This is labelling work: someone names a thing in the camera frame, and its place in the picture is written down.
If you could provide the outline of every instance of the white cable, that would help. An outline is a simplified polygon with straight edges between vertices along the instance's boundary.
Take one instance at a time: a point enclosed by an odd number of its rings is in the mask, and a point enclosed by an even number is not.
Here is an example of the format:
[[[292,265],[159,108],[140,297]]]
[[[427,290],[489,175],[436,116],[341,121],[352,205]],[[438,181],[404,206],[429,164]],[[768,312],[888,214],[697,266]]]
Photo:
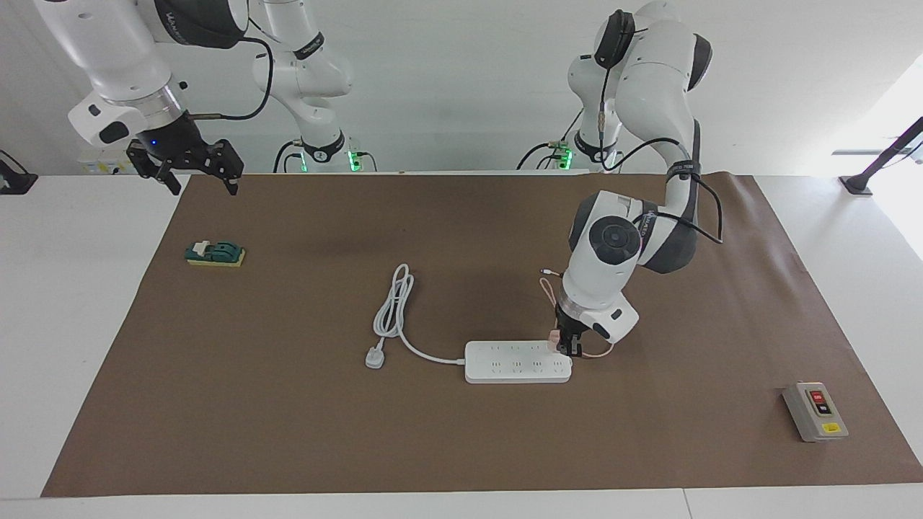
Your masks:
[[[391,276],[391,289],[388,291],[388,298],[381,305],[375,320],[372,322],[372,330],[378,338],[378,345],[368,350],[366,354],[366,366],[372,369],[381,368],[385,362],[385,339],[401,337],[407,349],[415,354],[439,364],[454,364],[457,366],[464,365],[464,359],[458,358],[449,360],[447,358],[438,358],[429,356],[420,350],[414,348],[407,336],[404,335],[404,307],[407,306],[407,299],[410,297],[411,290],[414,289],[414,275],[410,273],[410,267],[407,263],[398,265]]]
[[[555,287],[551,286],[551,282],[548,281],[548,278],[538,278],[538,284],[542,285],[542,290],[544,290],[545,295],[548,296],[548,301],[551,302],[551,308],[556,308],[557,297],[555,297]]]

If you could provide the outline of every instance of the power strip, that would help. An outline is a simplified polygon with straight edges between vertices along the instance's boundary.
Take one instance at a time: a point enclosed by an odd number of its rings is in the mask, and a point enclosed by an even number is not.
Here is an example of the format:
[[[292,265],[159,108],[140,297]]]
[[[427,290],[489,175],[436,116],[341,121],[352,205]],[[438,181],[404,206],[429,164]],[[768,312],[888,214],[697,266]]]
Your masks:
[[[548,341],[472,341],[464,347],[464,378],[472,384],[554,384],[570,380],[570,357]]]

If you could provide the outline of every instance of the white plug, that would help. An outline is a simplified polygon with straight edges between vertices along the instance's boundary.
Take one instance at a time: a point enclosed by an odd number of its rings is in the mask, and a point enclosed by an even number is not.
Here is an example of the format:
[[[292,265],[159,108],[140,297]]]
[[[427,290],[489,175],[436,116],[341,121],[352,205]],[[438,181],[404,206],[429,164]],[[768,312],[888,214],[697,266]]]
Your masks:
[[[372,369],[379,369],[385,363],[385,352],[376,347],[368,348],[366,354],[366,366]]]

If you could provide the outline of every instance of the yellow base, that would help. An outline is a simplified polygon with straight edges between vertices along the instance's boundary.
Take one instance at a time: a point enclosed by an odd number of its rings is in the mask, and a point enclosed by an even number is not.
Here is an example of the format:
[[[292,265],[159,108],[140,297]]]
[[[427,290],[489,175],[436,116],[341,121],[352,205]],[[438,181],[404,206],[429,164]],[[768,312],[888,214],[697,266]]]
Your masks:
[[[190,265],[196,265],[197,267],[239,267],[241,263],[244,262],[244,256],[246,256],[246,249],[240,249],[240,258],[237,259],[236,263],[221,263],[219,261],[197,261],[195,259],[187,259],[186,263]]]

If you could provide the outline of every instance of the black stand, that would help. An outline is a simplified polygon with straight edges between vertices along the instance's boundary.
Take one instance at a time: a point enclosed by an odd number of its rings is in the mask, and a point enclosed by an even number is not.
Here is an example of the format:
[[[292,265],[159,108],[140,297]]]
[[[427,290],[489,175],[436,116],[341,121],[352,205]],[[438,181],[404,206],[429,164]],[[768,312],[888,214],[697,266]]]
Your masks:
[[[39,179],[32,173],[16,173],[3,161],[0,161],[0,176],[6,181],[6,187],[0,187],[0,195],[25,195]]]
[[[911,125],[906,132],[902,133],[901,137],[898,137],[890,148],[882,151],[881,155],[879,155],[878,158],[875,159],[875,162],[870,164],[865,171],[855,176],[841,176],[840,182],[843,183],[847,191],[854,195],[870,196],[869,179],[906,148],[913,139],[916,139],[920,133],[923,133],[923,117],[917,119],[916,123]]]

